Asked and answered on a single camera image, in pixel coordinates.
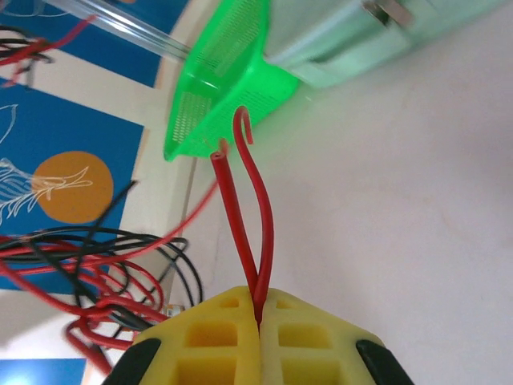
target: metal clip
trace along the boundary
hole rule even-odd
[[[399,26],[409,26],[414,21],[413,14],[396,0],[373,0],[363,3],[363,8],[386,26],[390,21]]]

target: orange circle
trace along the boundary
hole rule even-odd
[[[32,190],[48,217],[77,225],[101,215],[111,202],[114,182],[100,158],[89,152],[70,151],[39,165]]]

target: square hole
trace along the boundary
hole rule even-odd
[[[233,385],[236,365],[236,358],[180,359],[170,385]]]
[[[278,327],[278,343],[281,347],[310,347],[329,349],[331,341],[328,331],[318,325],[286,323]]]
[[[237,326],[232,322],[197,322],[188,328],[187,347],[236,347]]]
[[[284,385],[340,385],[337,361],[325,359],[282,359]]]

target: green mesh strainer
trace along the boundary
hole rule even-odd
[[[269,0],[224,0],[187,57],[176,86],[164,157],[209,156],[233,141],[245,105],[257,124],[295,92],[299,80],[264,61]]]

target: clear plastic tube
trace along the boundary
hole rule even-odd
[[[159,56],[184,60],[189,48],[170,38],[165,32],[135,18],[103,0],[45,0],[48,4],[87,18],[92,14],[95,26]]]

